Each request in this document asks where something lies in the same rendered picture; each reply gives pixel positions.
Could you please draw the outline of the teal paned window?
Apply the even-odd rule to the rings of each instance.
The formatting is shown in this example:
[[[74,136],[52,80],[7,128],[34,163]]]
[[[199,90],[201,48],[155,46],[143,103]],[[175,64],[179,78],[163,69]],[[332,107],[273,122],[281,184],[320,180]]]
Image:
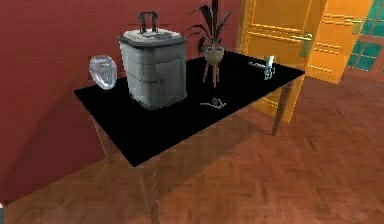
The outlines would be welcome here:
[[[347,66],[370,71],[382,49],[384,49],[384,0],[374,0]]]

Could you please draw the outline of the orange panelled room door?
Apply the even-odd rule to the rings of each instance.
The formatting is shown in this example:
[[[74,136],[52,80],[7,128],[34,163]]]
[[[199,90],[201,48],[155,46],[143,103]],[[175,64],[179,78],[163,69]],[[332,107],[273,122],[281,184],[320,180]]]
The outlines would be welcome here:
[[[299,57],[290,36],[307,33],[315,38],[327,0],[244,0],[240,52],[265,60],[274,56],[275,80],[290,80],[282,120],[291,121],[304,81],[309,55]]]
[[[338,84],[358,39],[346,19],[362,18],[363,23],[374,0],[327,0],[314,38],[306,75]]]

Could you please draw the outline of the small grey keys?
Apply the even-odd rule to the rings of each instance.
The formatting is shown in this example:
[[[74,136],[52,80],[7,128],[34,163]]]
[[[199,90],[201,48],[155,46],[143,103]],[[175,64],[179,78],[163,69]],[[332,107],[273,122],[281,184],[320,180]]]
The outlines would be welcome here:
[[[213,98],[210,102],[202,102],[202,106],[210,106],[216,109],[222,109],[225,106],[225,103],[223,103],[220,99],[218,98]]]

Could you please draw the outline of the clear glass vessel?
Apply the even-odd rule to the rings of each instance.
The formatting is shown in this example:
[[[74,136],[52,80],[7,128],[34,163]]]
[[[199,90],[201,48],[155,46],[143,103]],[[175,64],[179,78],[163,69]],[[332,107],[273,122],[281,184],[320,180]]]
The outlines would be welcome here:
[[[90,59],[89,73],[93,81],[102,89],[112,89],[117,81],[117,65],[108,55],[97,55]]]

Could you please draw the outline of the black table with brown legs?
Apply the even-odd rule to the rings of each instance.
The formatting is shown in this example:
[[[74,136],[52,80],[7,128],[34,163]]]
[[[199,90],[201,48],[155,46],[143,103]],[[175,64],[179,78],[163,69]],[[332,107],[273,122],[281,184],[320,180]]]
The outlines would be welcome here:
[[[160,224],[153,158],[221,119],[282,90],[273,132],[277,131],[292,89],[290,80],[264,79],[264,71],[249,65],[261,59],[228,52],[219,63],[219,86],[211,89],[203,81],[206,61],[202,57],[186,62],[187,98],[170,107],[146,110],[128,96],[127,81],[120,78],[111,90],[93,85],[75,91],[90,112],[99,134],[106,134],[138,171],[150,224]],[[220,99],[216,109],[202,102]]]

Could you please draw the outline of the dark houseplant in grey pot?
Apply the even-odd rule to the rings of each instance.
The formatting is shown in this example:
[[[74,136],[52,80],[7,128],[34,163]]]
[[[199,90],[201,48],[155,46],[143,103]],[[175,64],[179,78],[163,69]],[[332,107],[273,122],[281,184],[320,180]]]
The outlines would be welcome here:
[[[211,0],[210,5],[200,6],[194,9],[191,14],[194,14],[196,11],[199,11],[204,17],[205,24],[192,25],[186,32],[196,29],[196,32],[191,33],[191,36],[200,36],[197,51],[203,55],[206,61],[203,81],[206,81],[208,70],[212,68],[212,82],[213,86],[216,87],[219,82],[219,63],[222,61],[225,53],[225,47],[222,44],[220,34],[232,13],[227,12],[221,20],[218,20],[219,0]]]

